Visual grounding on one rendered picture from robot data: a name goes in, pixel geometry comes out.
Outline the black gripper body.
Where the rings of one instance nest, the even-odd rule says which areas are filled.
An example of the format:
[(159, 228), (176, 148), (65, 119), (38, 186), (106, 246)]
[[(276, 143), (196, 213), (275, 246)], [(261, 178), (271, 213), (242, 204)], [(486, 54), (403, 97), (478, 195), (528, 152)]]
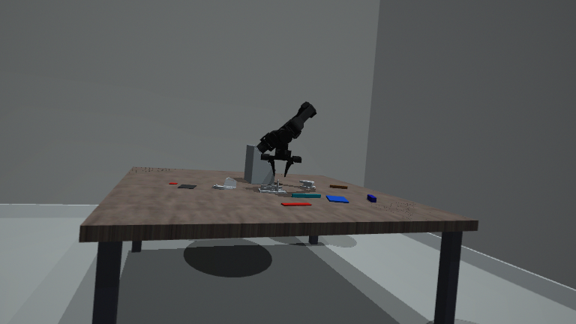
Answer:
[[(287, 150), (288, 150), (288, 144), (287, 144), (287, 143), (278, 143), (278, 142), (276, 142), (276, 149), (277, 149), (277, 147), (278, 147), (279, 149), (287, 148)], [(275, 151), (276, 151), (276, 149), (275, 149)], [(269, 154), (261, 154), (261, 160), (264, 160), (264, 161), (267, 161), (267, 160), (268, 160), (268, 161), (274, 161), (274, 160), (276, 160), (276, 159), (275, 159), (275, 156), (272, 156), (272, 155), (269, 155)], [(287, 158), (286, 161), (287, 161), (288, 163), (293, 163), (293, 162), (295, 162), (295, 163), (301, 163), (301, 162), (302, 162), (302, 158), (299, 157), (299, 156), (292, 156), (292, 157), (290, 157), (290, 158)]]

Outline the blue flat rectangular plate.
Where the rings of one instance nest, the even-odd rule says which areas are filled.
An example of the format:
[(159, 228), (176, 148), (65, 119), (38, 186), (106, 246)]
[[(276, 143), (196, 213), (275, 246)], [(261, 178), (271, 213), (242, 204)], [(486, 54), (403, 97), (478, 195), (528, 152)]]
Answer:
[(327, 196), (329, 202), (336, 202), (336, 203), (349, 203), (349, 201), (344, 196)]

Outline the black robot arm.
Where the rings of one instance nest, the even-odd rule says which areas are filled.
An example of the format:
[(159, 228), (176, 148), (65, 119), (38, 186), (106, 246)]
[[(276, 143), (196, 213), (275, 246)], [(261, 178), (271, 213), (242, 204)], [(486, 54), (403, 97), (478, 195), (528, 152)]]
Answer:
[[(275, 149), (276, 143), (290, 143), (292, 139), (299, 137), (307, 119), (314, 117), (316, 114), (315, 108), (309, 102), (304, 102), (293, 118), (278, 130), (273, 130), (271, 133), (268, 132), (264, 136), (265, 139), (262, 137), (260, 139), (261, 143), (256, 147), (264, 154), (267, 150), (271, 152)], [(274, 156), (276, 160), (285, 161), (291, 157), (291, 151), (287, 150), (287, 148), (279, 149), (277, 147)]]

